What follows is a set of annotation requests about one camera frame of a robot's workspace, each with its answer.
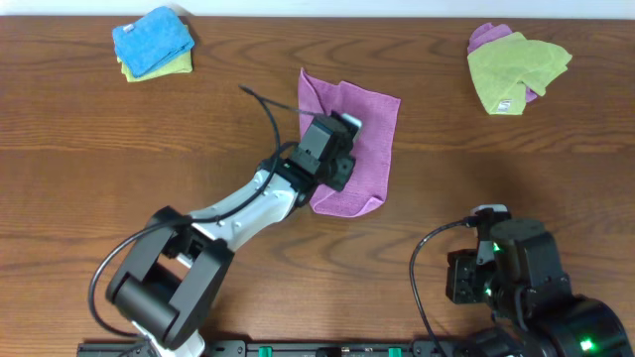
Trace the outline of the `purple microfibre cloth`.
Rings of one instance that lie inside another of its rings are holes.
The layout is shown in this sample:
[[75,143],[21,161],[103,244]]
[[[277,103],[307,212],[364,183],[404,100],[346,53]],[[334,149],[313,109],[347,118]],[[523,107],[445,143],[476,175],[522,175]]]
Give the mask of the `purple microfibre cloth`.
[[362,123],[352,156],[356,159],[350,180],[341,192],[320,185],[310,206],[317,214],[353,218],[385,203],[391,168],[392,145],[401,100],[364,89],[347,81],[331,84],[300,71],[298,80],[300,131],[306,133],[314,113],[335,111]]

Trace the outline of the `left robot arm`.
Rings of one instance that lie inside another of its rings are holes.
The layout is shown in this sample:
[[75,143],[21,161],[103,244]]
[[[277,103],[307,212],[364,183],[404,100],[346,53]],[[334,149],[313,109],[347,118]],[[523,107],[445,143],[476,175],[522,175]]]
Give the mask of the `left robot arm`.
[[166,206],[129,240],[106,297],[137,328],[151,355],[204,353],[198,330],[236,251],[305,205],[319,185],[343,190],[361,128],[348,114],[319,114],[300,142],[281,145],[234,193],[188,215]]

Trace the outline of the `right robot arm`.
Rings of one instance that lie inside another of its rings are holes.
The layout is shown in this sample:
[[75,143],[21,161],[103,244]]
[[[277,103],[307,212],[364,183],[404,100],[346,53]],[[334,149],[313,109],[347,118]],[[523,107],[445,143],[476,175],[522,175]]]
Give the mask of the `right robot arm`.
[[533,219],[471,218],[479,247],[449,253],[446,294],[485,303],[495,325],[455,356],[630,356],[628,334],[604,302],[576,295],[554,236]]

